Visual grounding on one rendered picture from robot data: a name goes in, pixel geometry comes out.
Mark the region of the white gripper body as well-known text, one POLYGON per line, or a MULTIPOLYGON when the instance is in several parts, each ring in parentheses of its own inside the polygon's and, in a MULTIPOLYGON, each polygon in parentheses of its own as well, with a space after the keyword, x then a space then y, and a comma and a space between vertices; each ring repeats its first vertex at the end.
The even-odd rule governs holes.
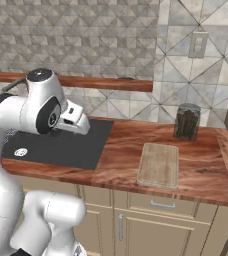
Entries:
POLYGON ((59 118, 56 129, 86 135, 90 130, 90 123, 87 116, 82 113, 78 117, 62 114, 59 118))

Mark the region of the narrow beige drawer front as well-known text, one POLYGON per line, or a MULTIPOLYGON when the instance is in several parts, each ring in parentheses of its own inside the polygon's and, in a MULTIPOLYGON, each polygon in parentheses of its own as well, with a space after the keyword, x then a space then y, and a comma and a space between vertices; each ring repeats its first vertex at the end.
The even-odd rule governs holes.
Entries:
POLYGON ((106 188, 82 186, 80 188, 81 197, 88 204, 98 206, 112 206, 111 190, 106 188))

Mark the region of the wooden cutting board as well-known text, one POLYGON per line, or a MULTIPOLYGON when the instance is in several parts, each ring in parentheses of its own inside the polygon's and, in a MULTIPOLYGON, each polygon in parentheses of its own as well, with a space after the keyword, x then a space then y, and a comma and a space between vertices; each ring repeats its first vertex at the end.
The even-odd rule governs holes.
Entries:
POLYGON ((176 146, 145 143, 136 183, 162 189, 178 188, 179 149, 176 146))

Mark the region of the black hob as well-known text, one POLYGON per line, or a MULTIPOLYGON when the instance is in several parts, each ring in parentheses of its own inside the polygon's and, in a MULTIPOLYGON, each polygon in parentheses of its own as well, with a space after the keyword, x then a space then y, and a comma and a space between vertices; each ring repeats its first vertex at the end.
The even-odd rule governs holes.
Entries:
POLYGON ((52 130, 47 135, 18 131, 8 136, 2 157, 94 170, 113 124, 113 121, 91 119, 86 135, 63 130, 52 130))

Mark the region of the beige panel under hob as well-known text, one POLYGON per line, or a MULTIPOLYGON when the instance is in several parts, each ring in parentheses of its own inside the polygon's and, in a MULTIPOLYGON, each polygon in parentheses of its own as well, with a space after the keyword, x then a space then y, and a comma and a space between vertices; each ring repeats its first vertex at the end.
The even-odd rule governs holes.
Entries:
POLYGON ((77 196, 77 186, 72 183, 15 175, 25 191, 46 190, 77 196))

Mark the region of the narrow beige cupboard door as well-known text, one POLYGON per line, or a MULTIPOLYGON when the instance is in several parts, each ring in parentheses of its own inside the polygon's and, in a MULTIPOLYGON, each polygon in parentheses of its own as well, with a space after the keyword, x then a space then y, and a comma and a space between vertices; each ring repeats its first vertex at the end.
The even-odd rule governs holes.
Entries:
POLYGON ((88 256, 114 256, 111 207, 87 204, 86 217, 74 232, 88 256))

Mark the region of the dark glass jar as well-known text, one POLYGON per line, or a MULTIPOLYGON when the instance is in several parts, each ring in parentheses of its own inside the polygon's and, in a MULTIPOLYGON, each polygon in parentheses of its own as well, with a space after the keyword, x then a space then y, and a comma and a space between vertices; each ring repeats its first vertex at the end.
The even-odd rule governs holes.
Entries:
POLYGON ((201 109, 191 103, 183 103, 179 106, 174 126, 175 138, 195 141, 200 124, 201 109))

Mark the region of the wooden wall shelf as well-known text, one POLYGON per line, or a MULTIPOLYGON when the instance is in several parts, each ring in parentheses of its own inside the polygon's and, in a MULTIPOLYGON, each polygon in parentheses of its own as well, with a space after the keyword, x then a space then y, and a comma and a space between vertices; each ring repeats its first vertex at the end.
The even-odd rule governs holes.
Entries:
MULTIPOLYGON (((0 72, 0 82, 12 82, 25 78, 25 73, 0 72)), ((58 76, 62 86, 122 91, 152 92, 153 82, 147 80, 97 78, 83 76, 58 76)))

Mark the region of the grey wall outlet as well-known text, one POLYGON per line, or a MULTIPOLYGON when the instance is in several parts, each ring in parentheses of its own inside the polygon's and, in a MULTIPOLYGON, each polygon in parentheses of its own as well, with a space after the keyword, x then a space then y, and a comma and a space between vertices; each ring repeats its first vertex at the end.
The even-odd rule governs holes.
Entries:
POLYGON ((208 32, 193 32, 190 42, 189 58, 202 59, 205 55, 208 32))

